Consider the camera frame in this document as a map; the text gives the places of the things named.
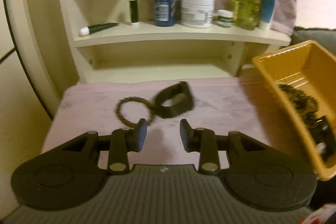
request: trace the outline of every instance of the small green jar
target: small green jar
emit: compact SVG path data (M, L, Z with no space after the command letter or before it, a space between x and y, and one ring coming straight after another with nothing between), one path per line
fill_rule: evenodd
M218 10L217 24L221 27L230 28L232 26L233 12L228 10Z

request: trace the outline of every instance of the shelf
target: shelf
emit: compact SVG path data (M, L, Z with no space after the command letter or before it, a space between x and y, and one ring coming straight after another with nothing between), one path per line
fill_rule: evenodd
M173 27L157 27L153 22L140 22L138 26L120 24L117 27L103 30L85 37L77 36L72 42L74 47L86 47L92 45L128 42L128 41L152 41L152 40L176 40L176 39L207 39L223 41L256 42L288 46L290 37L270 30L262 31L256 28L253 31L243 30L232 26L223 28L212 25L210 28L197 29L176 24Z
M185 78L232 77L218 58L172 59L169 63L153 65L108 67L84 72L86 82L136 83L152 80L176 80Z

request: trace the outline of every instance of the barcode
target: barcode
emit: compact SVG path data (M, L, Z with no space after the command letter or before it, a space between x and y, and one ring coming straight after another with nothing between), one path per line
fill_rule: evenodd
M169 5L159 4L157 11L157 20L168 21L169 20Z

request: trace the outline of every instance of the upper shelf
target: upper shelf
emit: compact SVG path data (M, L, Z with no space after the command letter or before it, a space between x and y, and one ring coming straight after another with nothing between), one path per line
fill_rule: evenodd
M177 40L177 39L207 39L223 41L244 41L262 44L274 44L288 46L290 37L273 30L262 31L256 28L253 31L243 30L232 26L223 28L212 25L209 28L189 28L181 24L173 27L157 27L153 22L139 22L138 26L120 24L91 35L74 38L73 46L86 47L92 45L128 42L128 41L152 41L152 40Z

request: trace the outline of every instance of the orange tray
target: orange tray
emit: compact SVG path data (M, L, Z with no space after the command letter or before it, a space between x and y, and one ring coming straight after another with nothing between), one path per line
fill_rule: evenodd
M278 83L290 84L317 99L317 116L327 116L336 130L336 57L315 41L306 41L253 58L253 63L279 99L309 154L313 168L321 180L336 174L336 154L323 161L309 130Z

